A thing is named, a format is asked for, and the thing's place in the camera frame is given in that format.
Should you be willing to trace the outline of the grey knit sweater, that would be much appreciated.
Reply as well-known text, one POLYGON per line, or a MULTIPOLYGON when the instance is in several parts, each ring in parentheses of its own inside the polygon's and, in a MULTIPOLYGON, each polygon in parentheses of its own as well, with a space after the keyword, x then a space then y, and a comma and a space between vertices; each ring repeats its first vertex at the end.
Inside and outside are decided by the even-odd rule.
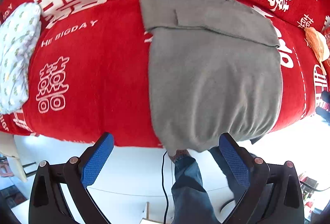
POLYGON ((271 21, 236 0, 140 0, 152 126, 170 154, 267 134, 283 96, 271 21))

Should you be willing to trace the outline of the orange cloth item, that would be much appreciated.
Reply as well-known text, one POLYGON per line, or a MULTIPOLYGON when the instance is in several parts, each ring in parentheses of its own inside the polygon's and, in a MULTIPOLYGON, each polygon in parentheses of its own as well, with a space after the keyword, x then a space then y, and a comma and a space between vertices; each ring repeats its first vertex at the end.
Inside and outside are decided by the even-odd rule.
POLYGON ((323 75, 327 75, 323 65, 323 62, 327 61, 329 58, 329 48, 326 38, 313 27, 307 27, 304 31, 307 43, 314 52, 316 59, 320 64, 323 75))

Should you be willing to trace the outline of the person's legs in jeans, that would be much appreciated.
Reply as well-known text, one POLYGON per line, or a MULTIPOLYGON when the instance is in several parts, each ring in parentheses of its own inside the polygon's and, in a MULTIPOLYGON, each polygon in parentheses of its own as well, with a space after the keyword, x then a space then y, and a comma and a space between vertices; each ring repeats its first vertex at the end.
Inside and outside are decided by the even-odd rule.
MULTIPOLYGON (((238 202, 245 188, 236 182, 219 150, 219 144, 209 151, 225 174, 229 188, 238 202)), ((173 223, 218 223, 209 195, 204 189, 200 168, 195 158, 184 146, 178 146, 176 150, 170 149, 168 156, 174 164, 176 179, 171 189, 174 201, 173 223)))

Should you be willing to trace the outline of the red blanket with white characters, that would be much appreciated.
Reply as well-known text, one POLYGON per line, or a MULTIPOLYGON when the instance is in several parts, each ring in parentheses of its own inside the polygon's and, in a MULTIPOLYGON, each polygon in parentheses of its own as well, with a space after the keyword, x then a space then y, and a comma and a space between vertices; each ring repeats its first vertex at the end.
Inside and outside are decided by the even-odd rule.
MULTIPOLYGON (((279 39, 283 96, 271 131, 312 115, 327 75, 302 29, 265 13, 279 39)), ((1 114, 6 134, 39 134, 95 142, 104 132, 117 146, 164 147, 156 136, 149 102, 149 48, 140 0, 114 0, 42 29, 28 67, 28 100, 1 114)))

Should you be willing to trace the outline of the white floral pillow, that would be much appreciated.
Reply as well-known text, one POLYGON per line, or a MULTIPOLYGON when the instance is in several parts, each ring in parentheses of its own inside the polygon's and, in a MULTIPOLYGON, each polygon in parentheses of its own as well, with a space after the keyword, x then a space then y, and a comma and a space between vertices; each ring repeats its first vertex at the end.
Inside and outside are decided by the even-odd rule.
POLYGON ((28 100, 28 67, 41 32, 41 9, 22 3, 1 25, 1 114, 28 100))

